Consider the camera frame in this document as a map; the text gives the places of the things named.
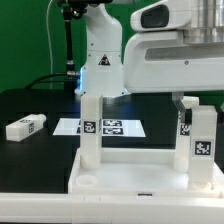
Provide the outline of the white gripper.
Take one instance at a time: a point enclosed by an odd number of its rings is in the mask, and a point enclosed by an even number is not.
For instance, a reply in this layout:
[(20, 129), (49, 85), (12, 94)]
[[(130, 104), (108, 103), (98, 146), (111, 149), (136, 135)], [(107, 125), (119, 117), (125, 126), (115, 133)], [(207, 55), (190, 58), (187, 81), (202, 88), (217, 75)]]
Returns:
[(183, 92), (224, 88), (224, 0), (158, 0), (135, 11), (124, 53), (132, 93), (173, 92), (182, 123), (192, 123)]

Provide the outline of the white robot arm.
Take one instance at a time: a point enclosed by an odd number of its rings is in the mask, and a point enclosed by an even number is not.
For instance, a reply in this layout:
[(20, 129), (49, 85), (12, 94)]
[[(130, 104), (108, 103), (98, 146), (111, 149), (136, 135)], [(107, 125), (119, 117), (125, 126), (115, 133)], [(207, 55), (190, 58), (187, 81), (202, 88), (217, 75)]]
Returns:
[(224, 0), (158, 0), (138, 9), (130, 18), (136, 34), (125, 47), (122, 27), (105, 6), (131, 0), (57, 1), (66, 23), (86, 20), (82, 92), (170, 92), (181, 118), (191, 122), (183, 94), (224, 88)]

